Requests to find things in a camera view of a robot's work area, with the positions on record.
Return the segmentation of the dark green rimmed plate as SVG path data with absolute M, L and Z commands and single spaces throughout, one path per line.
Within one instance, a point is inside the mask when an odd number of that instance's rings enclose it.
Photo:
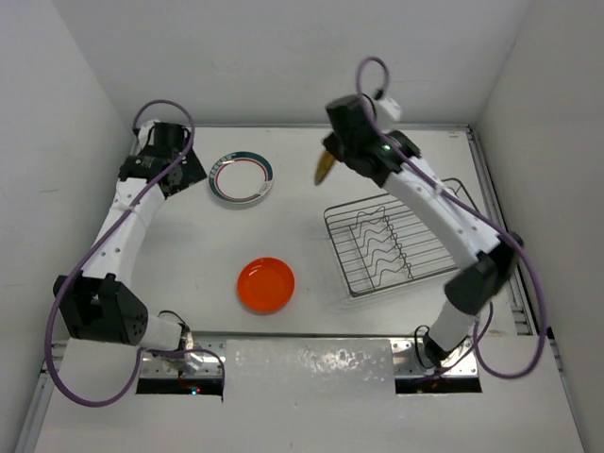
M 275 172 L 264 156 L 238 151 L 215 161 L 208 182 L 210 193 L 218 202 L 244 208 L 256 205 L 268 196 L 275 182 Z

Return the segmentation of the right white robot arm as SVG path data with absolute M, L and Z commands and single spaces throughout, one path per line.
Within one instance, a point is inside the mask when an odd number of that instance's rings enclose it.
M 458 197 L 407 135 L 376 131 L 376 115 L 366 97 L 337 98 L 327 103 L 326 112 L 331 130 L 322 140 L 314 184 L 320 185 L 337 162 L 371 179 L 426 225 L 459 270 L 445 284 L 444 305 L 423 340 L 427 359 L 440 366 L 510 279 L 518 254 L 476 210 L 459 206 Z

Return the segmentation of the yellow brown plate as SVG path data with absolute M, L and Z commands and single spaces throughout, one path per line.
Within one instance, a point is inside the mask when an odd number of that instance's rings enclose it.
M 325 181 L 336 163 L 337 160 L 327 150 L 322 152 L 313 177 L 315 186 L 319 186 Z

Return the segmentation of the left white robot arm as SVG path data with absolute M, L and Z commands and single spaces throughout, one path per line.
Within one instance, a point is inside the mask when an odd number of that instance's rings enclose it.
M 184 148 L 190 131 L 155 122 L 146 142 L 121 166 L 113 202 L 96 237 L 97 251 L 77 271 L 59 311 L 71 337 L 143 349 L 176 351 L 182 322 L 154 316 L 130 289 L 146 230 L 164 201 L 203 181 L 207 174 Z

